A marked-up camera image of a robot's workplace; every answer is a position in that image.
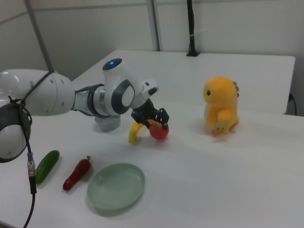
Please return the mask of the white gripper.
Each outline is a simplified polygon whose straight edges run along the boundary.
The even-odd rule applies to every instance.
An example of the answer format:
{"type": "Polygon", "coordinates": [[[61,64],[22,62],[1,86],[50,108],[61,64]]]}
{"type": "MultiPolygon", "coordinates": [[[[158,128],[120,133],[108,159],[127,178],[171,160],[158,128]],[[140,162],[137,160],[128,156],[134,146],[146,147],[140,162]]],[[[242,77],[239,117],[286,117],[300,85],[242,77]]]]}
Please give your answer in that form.
{"type": "Polygon", "coordinates": [[[146,79],[137,83],[134,96],[134,109],[131,117],[138,123],[143,124],[146,128],[150,128],[152,121],[157,121],[163,127],[168,129],[169,115],[164,108],[156,110],[154,106],[144,106],[143,104],[157,91],[159,86],[153,79],[146,79]]]}

